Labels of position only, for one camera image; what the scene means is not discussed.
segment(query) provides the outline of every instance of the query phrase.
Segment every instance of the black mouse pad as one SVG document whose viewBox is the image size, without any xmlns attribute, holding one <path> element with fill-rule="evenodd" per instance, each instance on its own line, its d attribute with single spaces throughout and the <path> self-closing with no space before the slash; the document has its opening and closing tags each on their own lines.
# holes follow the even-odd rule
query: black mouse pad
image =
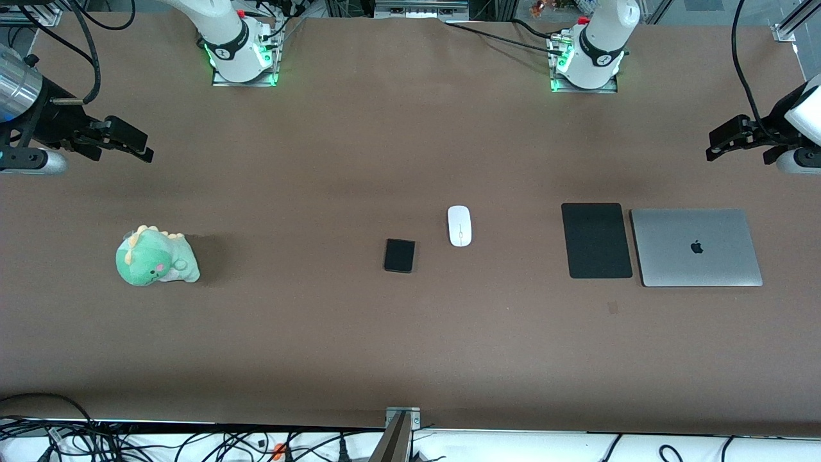
<svg viewBox="0 0 821 462">
<path fill-rule="evenodd" d="M 574 279 L 633 277 L 619 204 L 562 204 L 567 264 Z"/>
</svg>

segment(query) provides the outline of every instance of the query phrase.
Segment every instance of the computer mouse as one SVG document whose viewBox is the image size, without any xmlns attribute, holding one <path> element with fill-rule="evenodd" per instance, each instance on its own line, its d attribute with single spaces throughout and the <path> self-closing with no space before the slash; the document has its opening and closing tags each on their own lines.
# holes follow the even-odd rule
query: computer mouse
<svg viewBox="0 0 821 462">
<path fill-rule="evenodd" d="M 465 206 L 453 206 L 447 209 L 447 230 L 451 235 L 451 244 L 464 247 L 470 244 L 473 230 L 470 227 L 470 210 Z"/>
</svg>

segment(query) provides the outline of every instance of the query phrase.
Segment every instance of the toy figurine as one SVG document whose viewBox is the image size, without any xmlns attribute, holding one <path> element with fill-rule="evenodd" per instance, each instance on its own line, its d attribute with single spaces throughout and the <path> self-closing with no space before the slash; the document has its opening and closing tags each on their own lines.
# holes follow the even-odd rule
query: toy figurine
<svg viewBox="0 0 821 462">
<path fill-rule="evenodd" d="M 131 285 L 172 280 L 195 282 L 200 278 L 197 260 L 185 236 L 145 225 L 126 236 L 117 248 L 117 271 Z"/>
</svg>

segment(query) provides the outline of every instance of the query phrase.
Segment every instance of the laptop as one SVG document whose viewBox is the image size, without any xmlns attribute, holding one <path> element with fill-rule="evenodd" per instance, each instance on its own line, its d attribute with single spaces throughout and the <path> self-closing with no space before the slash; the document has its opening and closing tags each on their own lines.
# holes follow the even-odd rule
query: laptop
<svg viewBox="0 0 821 462">
<path fill-rule="evenodd" d="M 743 210 L 634 209 L 630 215 L 644 286 L 762 285 Z"/>
</svg>

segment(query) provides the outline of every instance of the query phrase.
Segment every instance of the smartphone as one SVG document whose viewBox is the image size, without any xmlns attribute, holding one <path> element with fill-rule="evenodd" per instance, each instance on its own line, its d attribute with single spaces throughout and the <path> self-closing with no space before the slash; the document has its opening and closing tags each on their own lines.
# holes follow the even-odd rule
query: smartphone
<svg viewBox="0 0 821 462">
<path fill-rule="evenodd" d="M 410 273 L 413 270 L 413 254 L 416 243 L 401 239 L 388 239 L 385 247 L 385 271 Z"/>
<path fill-rule="evenodd" d="M 562 204 L 562 221 L 571 278 L 633 276 L 621 205 Z"/>
</svg>

